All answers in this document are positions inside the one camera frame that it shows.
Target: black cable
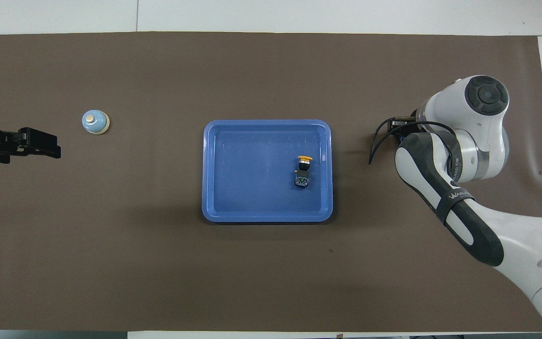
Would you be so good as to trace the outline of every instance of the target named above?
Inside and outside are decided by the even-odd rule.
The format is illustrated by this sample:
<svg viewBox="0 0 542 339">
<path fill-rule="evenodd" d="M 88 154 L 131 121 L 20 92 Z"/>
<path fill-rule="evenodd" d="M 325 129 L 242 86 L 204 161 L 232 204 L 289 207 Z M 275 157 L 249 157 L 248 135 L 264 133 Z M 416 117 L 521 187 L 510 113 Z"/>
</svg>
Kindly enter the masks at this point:
<svg viewBox="0 0 542 339">
<path fill-rule="evenodd" d="M 405 125 L 401 125 L 401 126 L 398 126 L 396 127 L 395 129 L 391 129 L 389 131 L 389 133 L 387 133 L 382 139 L 380 139 L 380 142 L 378 142 L 378 145 L 376 146 L 376 148 L 373 148 L 370 150 L 370 153 L 369 153 L 369 165 L 371 165 L 372 163 L 372 160 L 374 159 L 374 155 L 376 154 L 376 151 L 378 150 L 378 148 L 380 147 L 380 145 L 388 138 L 390 137 L 391 135 L 393 135 L 394 133 L 396 133 L 396 131 L 398 131 L 399 129 L 402 129 L 404 127 L 407 127 L 407 126 L 410 126 L 410 125 L 436 125 L 436 126 L 439 126 L 439 127 L 443 127 L 444 129 L 447 129 L 447 131 L 449 131 L 452 135 L 455 135 L 455 132 L 453 131 L 452 128 L 450 128 L 449 126 L 445 125 L 445 124 L 441 124 L 440 122 L 434 122 L 434 121 L 415 121 L 415 122 L 410 122 L 408 124 L 405 124 Z"/>
<path fill-rule="evenodd" d="M 394 117 L 393 118 L 387 118 L 386 120 L 384 120 L 379 126 L 378 128 L 376 128 L 376 131 L 374 133 L 374 139 L 372 139 L 372 147 L 369 149 L 369 163 L 368 165 L 371 165 L 372 163 L 372 150 L 374 150 L 374 146 L 376 145 L 376 137 L 378 136 L 378 132 L 380 131 L 380 129 L 382 128 L 382 126 L 384 126 L 385 124 L 389 123 L 389 122 L 392 122 L 394 121 Z"/>
</svg>

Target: brown mat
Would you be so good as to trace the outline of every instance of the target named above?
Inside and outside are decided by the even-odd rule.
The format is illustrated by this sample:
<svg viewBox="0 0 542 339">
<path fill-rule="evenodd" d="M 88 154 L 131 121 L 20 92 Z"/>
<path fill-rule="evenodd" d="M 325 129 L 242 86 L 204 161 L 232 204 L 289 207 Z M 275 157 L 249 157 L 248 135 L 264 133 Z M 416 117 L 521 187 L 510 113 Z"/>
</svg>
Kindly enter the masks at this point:
<svg viewBox="0 0 542 339">
<path fill-rule="evenodd" d="M 476 262 L 371 133 L 458 77 L 509 88 L 503 172 L 464 185 L 542 217 L 536 37 L 132 32 L 0 36 L 0 128 L 58 135 L 62 159 L 0 164 L 0 329 L 542 331 Z M 80 124 L 107 112 L 102 136 Z M 334 214 L 227 226 L 200 211 L 216 119 L 321 119 Z"/>
</svg>

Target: black circular cap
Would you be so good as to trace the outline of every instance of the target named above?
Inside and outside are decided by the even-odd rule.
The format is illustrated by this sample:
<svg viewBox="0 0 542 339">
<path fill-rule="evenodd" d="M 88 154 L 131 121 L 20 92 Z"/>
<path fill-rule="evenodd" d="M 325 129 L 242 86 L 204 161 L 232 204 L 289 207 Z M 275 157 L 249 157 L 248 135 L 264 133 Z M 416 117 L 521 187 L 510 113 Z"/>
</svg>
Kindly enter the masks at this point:
<svg viewBox="0 0 542 339">
<path fill-rule="evenodd" d="M 499 90 L 497 86 L 484 85 L 478 89 L 478 97 L 485 104 L 494 104 L 499 100 Z"/>
<path fill-rule="evenodd" d="M 497 115 L 507 107 L 510 96 L 499 80 L 479 75 L 465 87 L 465 101 L 471 109 L 483 115 Z"/>
</svg>

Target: black rubber grip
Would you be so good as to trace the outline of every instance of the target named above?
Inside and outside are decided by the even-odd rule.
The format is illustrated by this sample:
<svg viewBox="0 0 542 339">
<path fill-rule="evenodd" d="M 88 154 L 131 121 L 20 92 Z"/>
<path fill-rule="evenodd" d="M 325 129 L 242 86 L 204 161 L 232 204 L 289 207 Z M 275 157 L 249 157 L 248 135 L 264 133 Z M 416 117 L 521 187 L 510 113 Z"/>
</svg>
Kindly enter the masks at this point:
<svg viewBox="0 0 542 339">
<path fill-rule="evenodd" d="M 440 140 L 445 144 L 449 152 L 449 160 L 447 164 L 447 174 L 455 181 L 458 182 L 461 178 L 461 146 L 457 137 L 452 135 L 448 131 L 436 131 L 434 132 Z"/>
<path fill-rule="evenodd" d="M 438 202 L 438 206 L 436 206 L 435 211 L 436 216 L 443 225 L 445 224 L 447 215 L 449 215 L 449 211 L 453 208 L 453 205 L 456 202 L 464 199 L 474 199 L 474 197 L 467 191 L 467 189 L 461 187 L 452 189 L 443 194 L 443 196 L 440 198 L 440 202 Z"/>
</svg>

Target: plastic tray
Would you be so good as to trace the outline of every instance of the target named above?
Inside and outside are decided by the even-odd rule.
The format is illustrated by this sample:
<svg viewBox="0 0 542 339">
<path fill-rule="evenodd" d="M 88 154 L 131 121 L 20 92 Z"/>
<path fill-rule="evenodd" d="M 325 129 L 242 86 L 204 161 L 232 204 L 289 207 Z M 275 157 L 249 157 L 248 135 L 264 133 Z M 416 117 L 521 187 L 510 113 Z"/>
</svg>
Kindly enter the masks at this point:
<svg viewBox="0 0 542 339">
<path fill-rule="evenodd" d="M 308 187 L 298 156 L 313 158 Z M 333 211 L 332 143 L 321 120 L 215 120 L 204 129 L 202 213 L 218 223 L 316 223 Z"/>
</svg>

